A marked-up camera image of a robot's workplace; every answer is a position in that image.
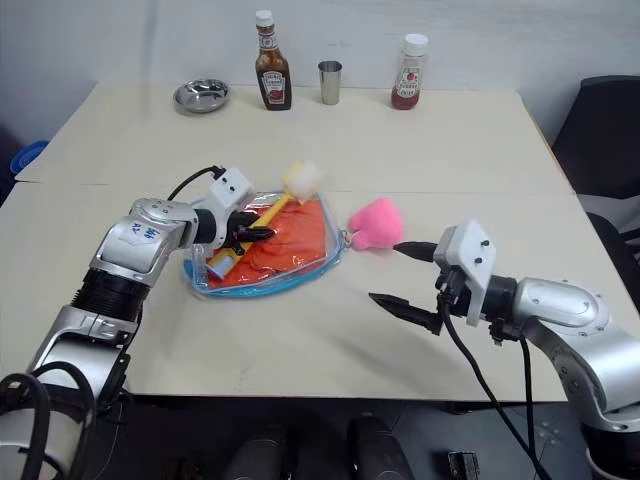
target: stainless steel cup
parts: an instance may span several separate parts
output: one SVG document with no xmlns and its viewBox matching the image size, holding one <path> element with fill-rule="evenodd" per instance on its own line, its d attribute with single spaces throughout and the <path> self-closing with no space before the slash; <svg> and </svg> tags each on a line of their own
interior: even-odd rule
<svg viewBox="0 0 640 480">
<path fill-rule="evenodd" d="M 322 103 L 335 105 L 340 101 L 340 73 L 342 64 L 335 60 L 325 60 L 318 64 L 320 70 L 320 90 Z"/>
</svg>

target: yellow brush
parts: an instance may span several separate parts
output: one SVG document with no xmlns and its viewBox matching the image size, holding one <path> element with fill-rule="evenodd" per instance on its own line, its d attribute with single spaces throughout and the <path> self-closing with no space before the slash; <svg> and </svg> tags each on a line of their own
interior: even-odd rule
<svg viewBox="0 0 640 480">
<path fill-rule="evenodd" d="M 297 200 L 304 203 L 316 193 L 316 188 L 320 180 L 320 170 L 311 162 L 295 163 L 282 179 L 284 182 L 284 192 L 276 203 L 269 207 L 258 220 L 251 224 L 252 227 L 266 227 L 271 223 L 273 217 L 282 210 L 290 200 Z M 252 242 L 241 244 L 245 253 L 253 245 Z M 231 248 L 223 248 L 213 258 L 207 261 L 207 269 L 220 280 L 224 279 L 233 267 L 240 261 L 238 255 Z"/>
</svg>

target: table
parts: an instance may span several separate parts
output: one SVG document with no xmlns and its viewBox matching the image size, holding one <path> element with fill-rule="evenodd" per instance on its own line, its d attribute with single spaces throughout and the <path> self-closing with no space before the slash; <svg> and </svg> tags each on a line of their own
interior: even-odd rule
<svg viewBox="0 0 640 480">
<path fill-rule="evenodd" d="M 513 91 L 423 92 L 407 112 L 388 90 L 345 88 L 327 106 L 318 88 L 296 88 L 290 111 L 268 112 L 255 86 L 233 87 L 221 111 L 186 116 L 174 88 L 98 85 L 18 180 L 140 191 L 215 163 L 269 191 L 293 161 L 313 160 L 333 191 L 572 192 Z"/>
<path fill-rule="evenodd" d="M 184 198 L 195 198 L 201 180 Z M 134 199 L 167 186 L 16 185 L 0 209 L 0 376 L 23 370 L 68 303 L 109 225 Z M 344 225 L 373 192 L 328 192 Z M 617 322 L 640 336 L 621 280 L 574 195 L 390 193 L 406 238 L 437 241 L 478 219 L 498 248 L 495 272 L 568 278 L 603 295 Z M 485 400 L 446 333 L 436 337 L 375 305 L 390 293 L 435 308 L 435 266 L 394 252 L 346 251 L 320 279 L 260 300 L 201 299 L 170 259 L 149 295 L 131 349 L 131 389 L 141 394 L 273 395 Z M 455 324 L 501 400 L 524 398 L 520 347 L 495 347 L 487 326 Z M 532 349 L 534 398 L 563 400 L 549 360 Z"/>
</svg>

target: pink toy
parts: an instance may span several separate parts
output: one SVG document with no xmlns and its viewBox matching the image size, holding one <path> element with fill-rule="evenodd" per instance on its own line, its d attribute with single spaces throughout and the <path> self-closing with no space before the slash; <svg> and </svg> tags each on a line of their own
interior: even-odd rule
<svg viewBox="0 0 640 480">
<path fill-rule="evenodd" d="M 388 198 L 379 198 L 356 212 L 348 226 L 355 232 L 351 245 L 356 250 L 391 248 L 402 241 L 404 231 L 400 212 Z"/>
</svg>

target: white bottle cap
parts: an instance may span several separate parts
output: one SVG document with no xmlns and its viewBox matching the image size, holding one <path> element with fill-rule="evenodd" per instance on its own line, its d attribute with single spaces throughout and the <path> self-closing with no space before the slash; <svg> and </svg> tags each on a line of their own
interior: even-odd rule
<svg viewBox="0 0 640 480">
<path fill-rule="evenodd" d="M 429 39 L 420 33 L 410 33 L 404 37 L 402 51 L 410 57 L 421 57 L 427 53 Z"/>
<path fill-rule="evenodd" d="M 256 12 L 256 25 L 259 27 L 273 25 L 273 13 L 271 13 L 271 10 L 258 10 Z"/>
</svg>

